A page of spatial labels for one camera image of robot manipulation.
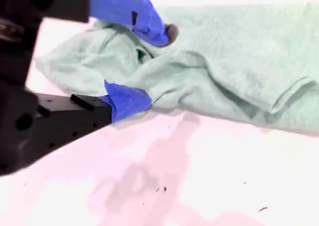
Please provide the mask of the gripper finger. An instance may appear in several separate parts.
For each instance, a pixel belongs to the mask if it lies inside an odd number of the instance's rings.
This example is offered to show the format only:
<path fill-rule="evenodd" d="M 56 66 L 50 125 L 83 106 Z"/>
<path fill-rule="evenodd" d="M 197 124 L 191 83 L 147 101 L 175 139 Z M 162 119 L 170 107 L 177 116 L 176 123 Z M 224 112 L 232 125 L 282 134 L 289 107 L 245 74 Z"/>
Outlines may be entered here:
<path fill-rule="evenodd" d="M 108 82 L 105 89 L 101 97 L 38 94 L 37 158 L 152 105 L 141 89 Z"/>
<path fill-rule="evenodd" d="M 178 36 L 178 28 L 165 24 L 150 0 L 42 0 L 42 5 L 47 17 L 120 24 L 155 47 L 168 46 Z"/>

